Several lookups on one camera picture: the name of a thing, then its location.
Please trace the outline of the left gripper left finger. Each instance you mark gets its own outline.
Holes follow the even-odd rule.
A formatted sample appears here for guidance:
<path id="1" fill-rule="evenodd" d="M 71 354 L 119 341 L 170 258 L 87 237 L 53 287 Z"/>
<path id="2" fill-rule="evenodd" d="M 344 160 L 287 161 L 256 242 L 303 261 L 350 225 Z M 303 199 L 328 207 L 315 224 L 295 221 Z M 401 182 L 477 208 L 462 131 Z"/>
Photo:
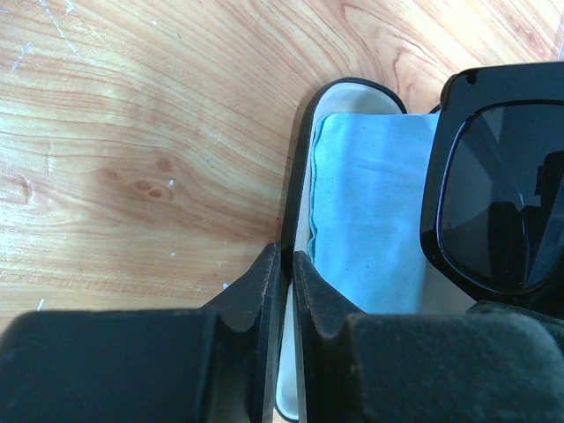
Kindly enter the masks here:
<path id="1" fill-rule="evenodd" d="M 34 311 L 1 336 L 4 422 L 269 422 L 281 248 L 200 308 Z"/>

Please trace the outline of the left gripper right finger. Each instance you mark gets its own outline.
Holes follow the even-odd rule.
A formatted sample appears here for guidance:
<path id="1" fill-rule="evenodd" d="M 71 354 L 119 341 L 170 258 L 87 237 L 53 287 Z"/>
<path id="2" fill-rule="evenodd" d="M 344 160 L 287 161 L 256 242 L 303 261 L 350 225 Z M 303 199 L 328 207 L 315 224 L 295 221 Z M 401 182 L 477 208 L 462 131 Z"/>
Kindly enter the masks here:
<path id="1" fill-rule="evenodd" d="M 480 302 L 371 315 L 293 258 L 302 422 L 560 422 L 563 323 Z"/>

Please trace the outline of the black sunglasses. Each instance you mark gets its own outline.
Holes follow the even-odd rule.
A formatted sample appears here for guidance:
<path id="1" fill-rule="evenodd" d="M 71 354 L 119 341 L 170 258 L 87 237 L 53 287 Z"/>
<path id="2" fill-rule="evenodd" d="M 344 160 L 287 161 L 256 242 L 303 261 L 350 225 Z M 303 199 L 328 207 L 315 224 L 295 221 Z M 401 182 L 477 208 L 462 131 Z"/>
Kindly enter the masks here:
<path id="1" fill-rule="evenodd" d="M 449 78 L 419 233 L 429 262 L 474 300 L 562 317 L 562 63 Z"/>

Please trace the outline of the light blue cloth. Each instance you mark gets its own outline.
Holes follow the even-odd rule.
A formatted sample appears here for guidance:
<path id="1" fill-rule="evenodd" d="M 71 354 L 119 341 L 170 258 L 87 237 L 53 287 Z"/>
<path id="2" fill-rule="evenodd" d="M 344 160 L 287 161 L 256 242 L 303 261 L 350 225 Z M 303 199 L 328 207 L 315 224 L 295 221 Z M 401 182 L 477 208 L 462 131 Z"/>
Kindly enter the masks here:
<path id="1" fill-rule="evenodd" d="M 317 124 L 308 254 L 370 314 L 419 311 L 419 221 L 437 114 L 330 114 Z"/>

